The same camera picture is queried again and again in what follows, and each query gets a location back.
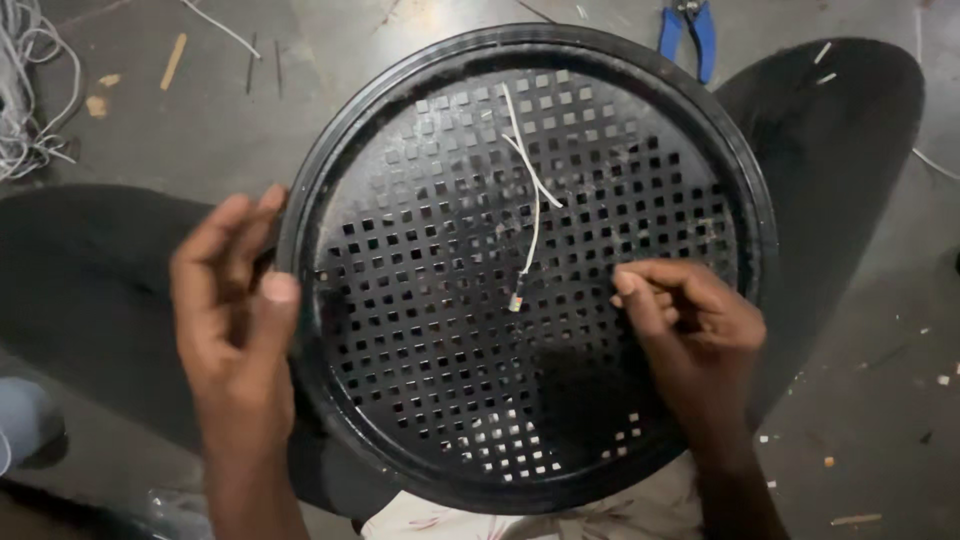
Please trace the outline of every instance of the small white fragment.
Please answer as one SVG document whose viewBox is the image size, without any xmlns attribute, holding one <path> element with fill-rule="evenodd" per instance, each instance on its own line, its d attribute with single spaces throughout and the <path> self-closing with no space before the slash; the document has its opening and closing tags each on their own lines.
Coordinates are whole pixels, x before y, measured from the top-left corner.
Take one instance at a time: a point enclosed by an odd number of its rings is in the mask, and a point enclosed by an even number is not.
<svg viewBox="0 0 960 540">
<path fill-rule="evenodd" d="M 813 61 L 813 64 L 814 64 L 814 65 L 820 63 L 820 61 L 824 59 L 824 56 L 827 55 L 827 51 L 830 50 L 830 45 L 832 45 L 832 44 L 833 44 L 833 43 L 832 43 L 831 41 L 828 41 L 827 44 L 824 45 L 824 48 L 820 50 L 820 54 L 817 55 L 817 59 L 816 59 L 815 61 Z"/>
<path fill-rule="evenodd" d="M 846 518 L 837 518 L 830 522 L 833 526 L 838 525 L 856 525 L 860 523 L 869 523 L 872 521 L 879 521 L 883 519 L 881 514 L 868 514 L 866 516 L 849 516 Z"/>
</svg>

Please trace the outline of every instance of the gray floor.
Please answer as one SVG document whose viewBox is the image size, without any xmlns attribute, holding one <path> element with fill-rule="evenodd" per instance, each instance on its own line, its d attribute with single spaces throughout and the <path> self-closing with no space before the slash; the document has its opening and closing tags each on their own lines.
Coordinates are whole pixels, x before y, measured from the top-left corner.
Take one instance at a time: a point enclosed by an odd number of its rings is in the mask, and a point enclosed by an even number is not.
<svg viewBox="0 0 960 540">
<path fill-rule="evenodd" d="M 527 3 L 558 22 L 648 46 L 659 32 L 660 0 Z M 918 146 L 960 170 L 953 152 L 960 143 L 960 5 L 921 3 L 927 105 Z M 266 54 L 254 65 L 249 94 L 247 52 L 175 0 L 44 2 L 83 59 L 86 95 L 104 98 L 108 114 L 95 119 L 81 109 L 64 129 L 80 141 L 78 165 L 57 163 L 34 181 L 0 186 L 0 195 L 34 183 L 111 183 L 215 202 L 290 184 L 325 123 L 394 61 L 463 31 L 540 20 L 514 0 L 203 0 L 200 7 L 245 37 L 256 32 Z M 918 8 L 908 0 L 721 0 L 713 8 L 714 86 L 782 47 L 819 37 L 874 37 L 917 49 Z M 188 35 L 186 49 L 162 91 L 179 33 Z M 690 67 L 691 55 L 687 42 L 681 65 Z M 41 71 L 48 108 L 69 98 L 68 70 L 60 59 Z M 121 75 L 116 86 L 97 83 L 114 73 Z M 960 245 L 958 204 L 960 183 L 916 159 L 907 163 L 817 353 L 761 430 L 770 437 L 758 444 L 764 469 L 797 538 L 954 538 L 960 530 L 960 424 L 951 414 L 960 405 L 960 356 L 950 337 L 960 323 L 960 278 L 950 270 Z M 937 383 L 940 375 L 950 376 L 949 385 Z M 59 469 L 22 478 L 131 511 L 159 483 L 196 486 L 193 456 L 83 397 L 69 399 L 83 444 Z M 833 467 L 825 467 L 827 456 Z M 882 519 L 830 524 L 854 514 Z M 313 515 L 317 530 L 332 523 Z M 341 532 L 328 529 L 324 538 L 350 537 L 337 525 Z"/>
</svg>

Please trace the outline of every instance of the pliers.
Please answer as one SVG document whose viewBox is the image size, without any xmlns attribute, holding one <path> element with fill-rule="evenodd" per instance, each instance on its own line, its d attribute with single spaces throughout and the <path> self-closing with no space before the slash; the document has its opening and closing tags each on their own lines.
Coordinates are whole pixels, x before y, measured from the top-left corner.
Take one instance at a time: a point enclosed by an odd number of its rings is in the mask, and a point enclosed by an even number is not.
<svg viewBox="0 0 960 540">
<path fill-rule="evenodd" d="M 671 0 L 673 5 L 663 9 L 663 30 L 660 33 L 660 54 L 670 61 L 676 61 L 677 46 L 683 34 L 686 19 L 697 46 L 699 69 L 697 78 L 703 84 L 709 83 L 713 76 L 713 65 L 717 56 L 717 36 L 713 28 L 713 15 L 710 3 L 706 0 Z"/>
</svg>

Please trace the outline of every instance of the wrist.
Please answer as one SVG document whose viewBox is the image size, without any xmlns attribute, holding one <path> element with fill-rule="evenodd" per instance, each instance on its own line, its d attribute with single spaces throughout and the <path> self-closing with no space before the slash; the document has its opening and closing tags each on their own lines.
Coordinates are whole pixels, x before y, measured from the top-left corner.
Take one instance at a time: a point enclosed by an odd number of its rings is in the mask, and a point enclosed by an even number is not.
<svg viewBox="0 0 960 540">
<path fill-rule="evenodd" d="M 702 470 L 735 474 L 756 463 L 750 430 L 741 418 L 709 422 L 686 432 L 693 458 Z"/>
</svg>

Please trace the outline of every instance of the black perforated metal tray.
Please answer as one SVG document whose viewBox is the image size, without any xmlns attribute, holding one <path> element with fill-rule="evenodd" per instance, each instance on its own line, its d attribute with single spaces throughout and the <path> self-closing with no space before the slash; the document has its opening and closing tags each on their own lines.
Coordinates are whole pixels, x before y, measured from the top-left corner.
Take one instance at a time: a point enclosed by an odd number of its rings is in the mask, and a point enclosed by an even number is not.
<svg viewBox="0 0 960 540">
<path fill-rule="evenodd" d="M 519 313 L 507 304 L 533 235 Z M 775 233 L 742 136 L 695 81 L 597 31 L 511 25 L 394 66 L 305 162 L 278 261 L 303 282 L 300 385 L 405 489 L 477 512 L 569 508 L 684 449 L 629 325 L 621 261 L 696 258 L 759 300 Z"/>
</svg>

